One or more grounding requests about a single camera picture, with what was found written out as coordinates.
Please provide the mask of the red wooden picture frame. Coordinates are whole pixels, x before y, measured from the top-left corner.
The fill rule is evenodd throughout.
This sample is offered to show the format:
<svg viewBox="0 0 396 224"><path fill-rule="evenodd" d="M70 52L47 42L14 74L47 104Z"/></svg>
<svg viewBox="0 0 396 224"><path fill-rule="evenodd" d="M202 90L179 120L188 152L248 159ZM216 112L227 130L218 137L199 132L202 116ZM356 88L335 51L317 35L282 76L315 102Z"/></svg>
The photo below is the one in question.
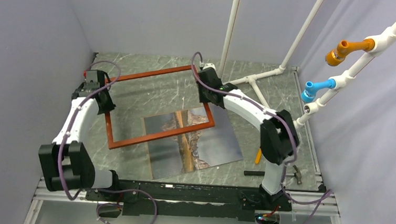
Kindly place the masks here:
<svg viewBox="0 0 396 224"><path fill-rule="evenodd" d="M160 76L160 75L164 75L164 74L183 72L186 70L191 70L191 66L185 65L182 67L179 66L179 67L174 67L174 68L173 67L167 68L167 69L165 68L165 69L161 69L161 70L154 70L154 71L149 71L149 72L144 72L144 73L141 72L141 73L131 74L131 75L120 75L120 77L118 77L116 82L122 82L125 80L146 78L146 77L152 77L152 76ZM129 139L120 140L120 141L114 141L111 115L110 115L110 113L105 113L108 148L110 150L112 150L112 149L116 149L116 148L127 147L130 145L144 143L147 141L158 140L158 139L162 139L162 138L168 138L168 137L173 137L173 136L177 136L177 135L187 134L187 133L194 132L194 131L212 128L215 126L216 123L213 118L210 107L207 103L204 103L203 106L204 106L204 109L206 112L206 116L208 118L208 122L200 123L200 124L192 125L192 126L188 126L188 127L178 127L176 129L167 130L167 131L160 132L160 133L147 134L144 136L129 138Z"/></svg>

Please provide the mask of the mountain photo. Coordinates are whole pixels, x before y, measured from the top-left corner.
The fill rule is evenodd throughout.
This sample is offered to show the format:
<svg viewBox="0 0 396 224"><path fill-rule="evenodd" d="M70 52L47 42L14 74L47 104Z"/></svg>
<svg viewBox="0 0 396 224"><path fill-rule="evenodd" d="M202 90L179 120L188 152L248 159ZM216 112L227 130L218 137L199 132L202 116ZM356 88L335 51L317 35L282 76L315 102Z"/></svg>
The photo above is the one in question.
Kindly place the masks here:
<svg viewBox="0 0 396 224"><path fill-rule="evenodd" d="M214 127L152 140L147 143L151 175L154 180L187 174L243 160L228 113L210 106ZM205 108L177 110L143 119L146 134L161 133L177 128L208 122Z"/></svg>

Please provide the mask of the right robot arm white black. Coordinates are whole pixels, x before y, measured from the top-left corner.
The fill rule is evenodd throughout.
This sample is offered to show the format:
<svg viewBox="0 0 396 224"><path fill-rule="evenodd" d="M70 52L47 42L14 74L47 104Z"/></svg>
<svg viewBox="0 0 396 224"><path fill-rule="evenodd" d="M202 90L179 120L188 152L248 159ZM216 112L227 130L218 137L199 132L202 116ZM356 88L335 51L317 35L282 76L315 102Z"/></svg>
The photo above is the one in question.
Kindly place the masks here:
<svg viewBox="0 0 396 224"><path fill-rule="evenodd" d="M265 172L259 187L259 204L272 209L284 195L288 160L297 157L299 140L291 114L276 111L246 96L237 86L222 83L214 66L205 65L201 71L191 67L202 103L215 104L232 111L252 124L260 134L260 150L266 159Z"/></svg>

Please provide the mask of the yellow handle screwdriver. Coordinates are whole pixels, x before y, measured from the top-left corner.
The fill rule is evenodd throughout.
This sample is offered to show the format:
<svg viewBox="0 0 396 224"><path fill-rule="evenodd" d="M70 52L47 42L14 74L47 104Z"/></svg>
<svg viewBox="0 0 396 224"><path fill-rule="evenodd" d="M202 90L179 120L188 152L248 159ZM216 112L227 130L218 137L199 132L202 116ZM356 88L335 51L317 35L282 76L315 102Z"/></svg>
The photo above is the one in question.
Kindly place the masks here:
<svg viewBox="0 0 396 224"><path fill-rule="evenodd" d="M258 165L260 163L261 157L262 157L262 150L259 149L257 155L255 156L255 160L254 160L255 165Z"/></svg>

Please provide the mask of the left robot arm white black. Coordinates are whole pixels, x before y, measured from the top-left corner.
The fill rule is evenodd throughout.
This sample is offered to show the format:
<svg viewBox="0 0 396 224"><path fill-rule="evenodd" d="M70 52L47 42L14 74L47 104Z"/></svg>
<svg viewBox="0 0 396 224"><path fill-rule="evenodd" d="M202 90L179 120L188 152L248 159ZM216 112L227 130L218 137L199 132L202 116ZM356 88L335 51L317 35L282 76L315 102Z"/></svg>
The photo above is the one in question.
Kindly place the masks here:
<svg viewBox="0 0 396 224"><path fill-rule="evenodd" d="M119 197L115 170L96 169L84 141L93 120L115 108L108 91L111 79L103 70L87 70L84 81L71 95L68 117L51 144L41 145L40 165L49 191L100 189L108 201Z"/></svg>

